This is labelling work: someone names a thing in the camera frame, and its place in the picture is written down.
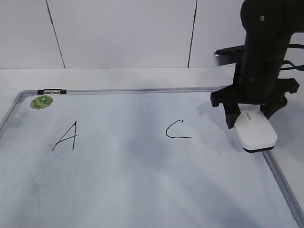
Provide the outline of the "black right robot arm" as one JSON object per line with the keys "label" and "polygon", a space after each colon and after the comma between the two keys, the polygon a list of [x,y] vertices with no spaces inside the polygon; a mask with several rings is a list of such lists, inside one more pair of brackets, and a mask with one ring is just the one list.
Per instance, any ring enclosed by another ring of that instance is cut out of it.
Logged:
{"label": "black right robot arm", "polygon": [[217,66],[235,64],[231,85],[211,93],[213,107],[223,105],[228,128],[240,116],[240,104],[258,105],[266,118],[287,105],[286,93],[294,94],[299,83],[280,79],[283,70],[303,70],[285,60],[293,34],[304,30],[304,3],[301,0],[246,0],[240,10],[246,31],[242,46],[214,52]]}

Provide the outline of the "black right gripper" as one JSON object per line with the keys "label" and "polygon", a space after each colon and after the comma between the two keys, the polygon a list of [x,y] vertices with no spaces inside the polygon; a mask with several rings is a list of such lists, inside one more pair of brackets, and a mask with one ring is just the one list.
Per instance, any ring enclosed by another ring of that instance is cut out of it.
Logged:
{"label": "black right gripper", "polygon": [[274,113],[287,105],[286,92],[294,94],[299,83],[294,78],[278,79],[270,77],[252,77],[247,80],[236,71],[233,83],[210,95],[213,107],[223,104],[226,124],[233,128],[241,115],[239,105],[260,105],[260,111],[269,119]]}

